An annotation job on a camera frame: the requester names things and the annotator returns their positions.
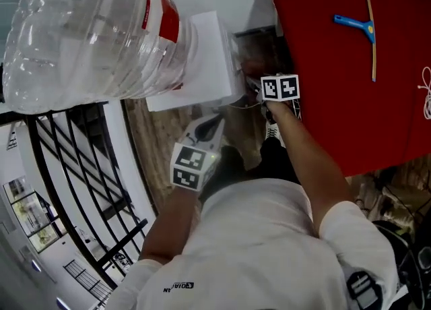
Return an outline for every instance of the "hand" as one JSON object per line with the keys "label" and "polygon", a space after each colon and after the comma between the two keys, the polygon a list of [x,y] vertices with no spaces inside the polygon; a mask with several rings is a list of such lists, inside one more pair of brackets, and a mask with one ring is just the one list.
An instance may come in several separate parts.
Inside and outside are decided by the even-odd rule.
{"label": "hand", "polygon": [[288,106],[289,102],[272,102],[267,101],[266,105],[269,111],[271,111],[275,120],[283,117],[286,113],[290,113],[290,108]]}

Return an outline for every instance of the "red board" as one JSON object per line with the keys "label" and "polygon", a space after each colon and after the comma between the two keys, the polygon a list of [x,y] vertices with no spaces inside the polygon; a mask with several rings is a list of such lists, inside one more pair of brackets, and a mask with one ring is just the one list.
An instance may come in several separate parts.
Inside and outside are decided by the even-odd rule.
{"label": "red board", "polygon": [[375,83],[365,33],[333,22],[335,14],[368,21],[366,0],[273,1],[299,75],[304,124],[345,175],[431,152],[426,90],[417,88],[431,66],[431,0],[371,0]]}

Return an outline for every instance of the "window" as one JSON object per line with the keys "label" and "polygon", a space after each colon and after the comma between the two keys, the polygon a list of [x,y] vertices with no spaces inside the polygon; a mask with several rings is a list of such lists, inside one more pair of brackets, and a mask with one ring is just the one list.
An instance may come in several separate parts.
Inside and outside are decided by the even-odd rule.
{"label": "window", "polygon": [[31,188],[25,176],[3,187],[22,229],[37,252],[67,234],[57,211]]}

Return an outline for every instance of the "white cable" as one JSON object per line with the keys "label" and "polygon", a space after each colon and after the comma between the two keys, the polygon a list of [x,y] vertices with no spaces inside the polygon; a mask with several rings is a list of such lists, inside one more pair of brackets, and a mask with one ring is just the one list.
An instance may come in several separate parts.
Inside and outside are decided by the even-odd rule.
{"label": "white cable", "polygon": [[[430,83],[427,84],[425,80],[425,70],[430,72]],[[424,81],[425,86],[418,86],[418,88],[425,88],[428,90],[428,94],[425,97],[425,105],[424,105],[424,116],[426,119],[431,119],[431,69],[429,67],[425,67],[422,70],[422,80]]]}

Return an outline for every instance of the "clear plastic bottle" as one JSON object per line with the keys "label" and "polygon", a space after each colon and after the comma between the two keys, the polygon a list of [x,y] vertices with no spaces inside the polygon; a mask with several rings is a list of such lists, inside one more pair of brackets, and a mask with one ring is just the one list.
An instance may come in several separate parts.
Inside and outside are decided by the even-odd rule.
{"label": "clear plastic bottle", "polygon": [[172,0],[21,0],[6,43],[8,107],[44,113],[183,82],[197,33]]}

